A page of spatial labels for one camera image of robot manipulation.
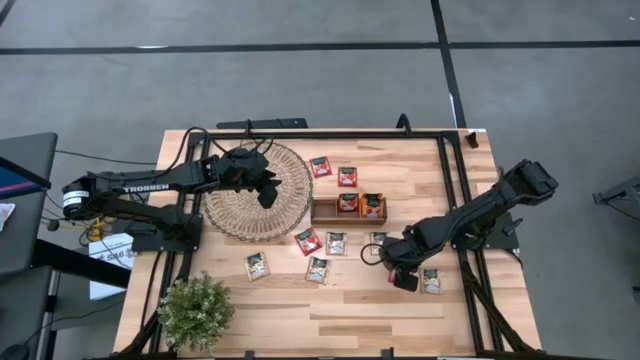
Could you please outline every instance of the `wooden tabletop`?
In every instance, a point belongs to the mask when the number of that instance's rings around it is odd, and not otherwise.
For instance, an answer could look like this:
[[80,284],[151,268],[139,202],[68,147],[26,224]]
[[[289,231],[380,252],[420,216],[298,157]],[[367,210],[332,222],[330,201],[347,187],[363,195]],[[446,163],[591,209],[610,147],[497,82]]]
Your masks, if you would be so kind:
[[[184,131],[166,131],[158,168],[174,159]],[[356,166],[358,192],[383,193],[388,201],[385,225],[339,228],[314,226],[318,236],[326,231],[348,233],[348,255],[326,256],[324,249],[313,255],[332,260],[326,285],[305,281],[309,258],[303,256],[293,236],[311,226],[307,214],[297,229],[282,239],[265,244],[246,244],[226,238],[205,217],[200,249],[194,254],[191,274],[207,270],[232,289],[236,316],[231,329],[218,345],[216,356],[243,356],[255,350],[258,356],[376,356],[380,349],[394,347],[398,356],[471,355],[473,343],[463,294],[458,258],[449,246],[427,259],[423,266],[437,268],[442,295],[410,293],[387,282],[382,266],[367,266],[359,259],[360,248],[372,231],[400,232],[406,225],[448,210],[442,169],[435,140],[277,140],[303,159],[328,156],[332,168]],[[496,167],[486,133],[478,134],[480,147],[462,144],[473,196],[488,190],[496,180]],[[220,141],[225,148],[237,140]],[[458,204],[462,204],[453,151],[448,145]],[[515,164],[504,164],[510,167]],[[336,176],[314,179],[314,197],[345,192]],[[173,192],[153,193],[149,204],[175,203]],[[263,251],[271,275],[249,282],[243,258]],[[140,254],[133,267],[120,319],[114,351],[127,346],[140,327],[145,292],[155,253]],[[502,250],[485,251],[496,305],[533,347],[540,347],[529,296],[520,265]],[[157,306],[165,256],[153,284],[147,314]],[[175,272],[179,268],[177,261]],[[485,347],[491,348],[486,313],[480,303]],[[180,356],[202,356],[188,349]]]

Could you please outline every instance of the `red tea packet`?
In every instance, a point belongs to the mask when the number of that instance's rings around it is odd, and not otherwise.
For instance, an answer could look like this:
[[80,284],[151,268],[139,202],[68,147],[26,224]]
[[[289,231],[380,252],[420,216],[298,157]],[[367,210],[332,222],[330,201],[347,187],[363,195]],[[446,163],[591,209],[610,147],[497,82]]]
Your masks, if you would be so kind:
[[358,186],[358,169],[354,167],[338,168],[338,186]]
[[338,212],[358,212],[358,194],[340,194]]
[[309,160],[311,168],[313,169],[313,177],[319,178],[322,176],[331,175],[331,164],[329,164],[329,158],[326,156]]
[[368,218],[382,218],[384,216],[385,199],[382,194],[362,194],[360,211]]
[[313,228],[308,228],[296,235],[295,238],[304,256],[307,256],[322,247],[322,241],[320,241],[316,232],[313,231]]

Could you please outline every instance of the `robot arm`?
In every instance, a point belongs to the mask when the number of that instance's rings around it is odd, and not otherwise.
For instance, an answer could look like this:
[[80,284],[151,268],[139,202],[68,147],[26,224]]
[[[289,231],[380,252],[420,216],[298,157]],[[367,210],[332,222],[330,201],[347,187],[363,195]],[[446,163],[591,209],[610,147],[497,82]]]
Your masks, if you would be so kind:
[[269,161],[259,151],[235,148],[217,155],[159,171],[88,173],[65,186],[63,213],[68,220],[90,220],[100,215],[154,225],[165,240],[199,237],[201,220],[184,214],[177,205],[162,208],[120,199],[124,194],[176,190],[185,194],[225,190],[258,191],[258,201],[270,208],[280,180],[267,170]]
[[500,215],[518,204],[538,205],[551,198],[557,187],[558,183],[540,163],[523,160],[501,176],[491,190],[469,203],[447,215],[425,218],[408,226],[402,233],[403,239],[387,237],[379,252],[380,259],[387,269],[406,279],[424,260],[440,252],[448,240],[461,243],[463,248],[477,249]]

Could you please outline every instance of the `snack packet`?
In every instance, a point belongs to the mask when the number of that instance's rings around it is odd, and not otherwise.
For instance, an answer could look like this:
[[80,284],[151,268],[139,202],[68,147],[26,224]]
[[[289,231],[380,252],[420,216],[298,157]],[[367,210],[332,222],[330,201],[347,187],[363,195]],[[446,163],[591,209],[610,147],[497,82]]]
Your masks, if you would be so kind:
[[358,194],[340,194],[338,196],[338,212],[357,212]]
[[262,251],[257,254],[247,256],[244,259],[244,267],[247,269],[249,281],[257,280],[271,273],[269,271],[267,258],[264,256]]
[[347,255],[347,234],[327,232],[327,255]]
[[420,290],[427,294],[442,294],[440,277],[436,269],[420,269]]
[[331,175],[331,164],[329,164],[329,158],[326,156],[309,160],[311,163],[311,169],[313,169],[313,177],[319,178],[322,176]]
[[[384,238],[386,236],[387,236],[386,232],[372,232],[370,242],[372,244],[378,244],[382,246],[382,243],[384,242]],[[371,246],[371,255],[379,255],[379,254],[380,254],[380,247]]]
[[363,217],[381,218],[384,216],[385,199],[382,194],[362,194],[360,211]]
[[358,186],[358,169],[354,167],[339,167],[338,186]]
[[300,250],[302,250],[304,256],[307,256],[322,247],[322,241],[318,239],[318,235],[316,235],[316,232],[313,231],[313,228],[308,228],[307,230],[296,235],[295,239],[298,242]]
[[329,260],[318,259],[312,256],[311,259],[309,259],[306,279],[325,285],[327,283],[327,276],[329,275],[330,264]]

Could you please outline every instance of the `black cable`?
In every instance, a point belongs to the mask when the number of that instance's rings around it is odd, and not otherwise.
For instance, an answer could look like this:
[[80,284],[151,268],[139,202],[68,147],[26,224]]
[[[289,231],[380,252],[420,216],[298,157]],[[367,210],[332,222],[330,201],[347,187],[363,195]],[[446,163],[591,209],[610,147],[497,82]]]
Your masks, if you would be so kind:
[[44,193],[44,195],[45,195],[45,196],[49,199],[49,201],[51,201],[51,203],[52,203],[53,205],[55,205],[58,209],[60,209],[60,210],[64,210],[64,209],[62,208],[62,206],[58,205],[58,203],[56,203],[56,202],[51,198],[51,196],[49,196],[49,193],[45,192],[45,193]]
[[147,285],[147,296],[144,299],[144,307],[142,308],[142,319],[140,320],[140,331],[144,328],[144,323],[147,318],[147,306],[149,306],[149,297],[151,295],[151,288],[153,287],[153,279],[156,276],[156,268],[158,267],[158,260],[160,260],[160,254],[162,252],[158,251],[156,255],[156,259],[153,261],[153,266],[151,267],[151,277],[149,278],[149,285]]
[[619,207],[617,207],[617,206],[615,206],[615,205],[613,205],[613,204],[611,204],[611,203],[607,203],[607,205],[611,206],[611,208],[612,208],[612,209],[614,209],[615,211],[619,212],[620,214],[622,214],[622,215],[624,215],[624,216],[626,216],[626,217],[629,217],[629,218],[631,218],[631,219],[633,219],[633,220],[638,220],[638,221],[640,221],[640,218],[637,218],[637,217],[635,217],[635,216],[633,216],[633,215],[629,214],[628,212],[626,212],[626,211],[624,211],[624,210],[620,209]]
[[142,197],[142,195],[140,195],[140,194],[138,194],[138,193],[133,193],[133,195],[138,197],[138,200],[140,200],[140,203],[141,203],[141,204],[144,204],[144,203],[145,203],[145,200],[144,200],[144,198]]
[[34,331],[34,333],[33,333],[33,334],[31,334],[31,336],[29,336],[29,338],[27,339],[27,341],[25,341],[25,342],[23,343],[23,345],[27,345],[27,344],[29,343],[29,341],[31,341],[31,339],[32,339],[34,336],[36,336],[38,333],[40,333],[40,331],[42,331],[42,329],[46,328],[47,326],[49,326],[49,325],[51,325],[51,324],[53,324],[53,323],[55,323],[55,322],[62,321],[62,320],[71,320],[71,319],[84,319],[84,318],[86,318],[87,316],[91,316],[91,315],[93,315],[93,314],[96,314],[96,313],[99,313],[99,312],[102,312],[102,311],[109,310],[109,309],[111,309],[112,307],[114,307],[114,306],[116,306],[116,305],[120,305],[120,304],[122,304],[123,302],[124,302],[124,300],[122,300],[122,301],[118,301],[118,302],[116,302],[116,303],[113,303],[113,304],[111,304],[111,305],[109,305],[109,306],[105,307],[105,308],[98,309],[98,310],[94,310],[94,311],[92,311],[92,312],[90,312],[90,313],[86,313],[86,314],[84,314],[84,315],[82,315],[82,316],[65,316],[65,317],[61,317],[61,318],[55,319],[55,320],[51,320],[51,321],[49,321],[47,324],[45,324],[45,325],[43,325],[41,328],[39,328],[38,330]]
[[90,228],[86,228],[86,229],[82,230],[82,233],[80,234],[80,236],[78,236],[78,244],[80,244],[80,246],[84,246],[84,247],[89,246],[89,244],[88,244],[88,241],[89,241],[89,240],[88,240],[88,239],[87,239],[87,244],[84,244],[84,243],[82,242],[82,238],[83,238],[83,237],[85,237],[85,236],[87,235],[87,233],[88,233],[89,229],[90,229]]
[[43,216],[43,215],[40,215],[40,218],[41,218],[41,219],[45,219],[45,220],[47,220],[47,221],[67,221],[67,220],[65,220],[64,218],[52,219],[52,218],[48,218],[48,217]]
[[[118,246],[114,246],[114,247],[112,247],[112,248],[111,248],[111,250],[119,249],[119,248],[121,248],[121,247],[130,246],[130,245],[131,245],[131,244],[121,244],[121,245],[118,245]],[[103,252],[108,252],[108,251],[107,251],[107,250],[102,250],[102,251],[95,252],[95,253],[93,253],[92,255],[102,254]]]
[[[251,137],[251,140],[253,140],[253,142],[256,144],[256,146],[254,146],[251,150],[249,150],[247,153],[242,154],[242,155],[234,155],[235,158],[238,159],[247,159],[251,156],[253,156],[253,153],[258,151],[258,148],[264,144],[265,141],[267,141],[266,138],[256,138],[256,137]],[[269,146],[267,147],[267,150],[265,150],[262,154],[264,155],[267,151],[269,151],[269,149],[271,148],[271,145],[273,144],[273,139],[271,139],[271,144],[269,144]]]
[[267,146],[267,148],[265,149],[265,151],[262,152],[262,155],[266,154],[267,151],[269,151],[269,149],[271,149],[271,145],[273,145],[273,139],[271,139],[271,142],[269,143],[269,145]]
[[367,260],[365,260],[365,258],[364,258],[364,251],[365,251],[366,248],[368,248],[370,246],[377,246],[379,248],[382,248],[382,245],[376,244],[376,243],[371,243],[371,244],[367,244],[367,245],[363,246],[362,249],[360,250],[360,260],[362,260],[363,263],[365,263],[365,264],[367,264],[369,266],[378,265],[378,264],[380,264],[382,262],[382,259],[380,259],[380,260],[378,260],[376,262],[370,263]]
[[43,208],[42,208],[42,210],[44,210],[44,211],[48,212],[49,214],[51,214],[51,215],[53,215],[53,216],[55,216],[55,217],[57,217],[57,218],[62,218],[62,216],[60,216],[60,215],[58,215],[58,214],[54,213],[53,211],[51,211],[51,210],[47,209],[46,207],[43,207]]
[[125,160],[115,160],[115,159],[108,159],[108,158],[103,158],[100,156],[93,156],[93,155],[86,155],[86,154],[80,154],[80,153],[76,153],[73,151],[66,151],[66,150],[56,150],[56,152],[62,153],[62,154],[67,154],[67,155],[74,155],[74,156],[80,156],[80,157],[85,157],[85,158],[89,158],[89,159],[96,159],[96,160],[104,160],[104,161],[110,161],[110,162],[115,162],[115,163],[120,163],[120,164],[131,164],[131,165],[156,165],[156,163],[147,163],[147,162],[139,162],[139,161],[125,161]]
[[120,265],[122,265],[122,267],[124,267],[127,270],[131,270],[130,267],[128,267],[127,265],[123,264],[122,261],[120,261],[120,258],[116,256],[116,254],[113,253],[113,251],[111,251],[111,249],[109,249],[109,246],[107,246],[107,244],[104,243],[103,239],[100,239],[100,242],[102,243],[102,245],[104,245],[104,247],[109,251],[109,253],[111,254],[111,256],[113,256]]
[[182,153],[182,149],[184,148],[184,144],[187,141],[187,137],[189,136],[189,133],[191,133],[193,130],[199,130],[199,131],[203,132],[205,134],[205,137],[206,137],[207,141],[213,142],[213,144],[218,149],[220,149],[224,154],[227,153],[227,150],[225,150],[218,143],[216,143],[215,140],[213,140],[211,138],[211,134],[206,129],[203,129],[203,128],[199,127],[199,126],[192,126],[192,127],[188,128],[187,131],[185,131],[184,135],[182,136],[182,141],[180,142],[180,148],[178,149],[178,153],[176,154],[175,159],[173,159],[173,162],[171,163],[171,165],[169,165],[168,168],[166,168],[165,170],[163,170],[159,174],[150,175],[150,176],[142,176],[142,177],[137,177],[137,178],[126,178],[126,179],[117,178],[117,177],[108,177],[108,176],[99,175],[99,174],[92,174],[92,175],[94,175],[95,177],[97,177],[99,179],[104,179],[104,180],[109,180],[109,181],[119,181],[119,180],[126,180],[126,181],[155,180],[155,179],[157,179],[159,177],[167,175],[176,166],[176,164],[178,163],[178,160],[180,160],[180,153]]

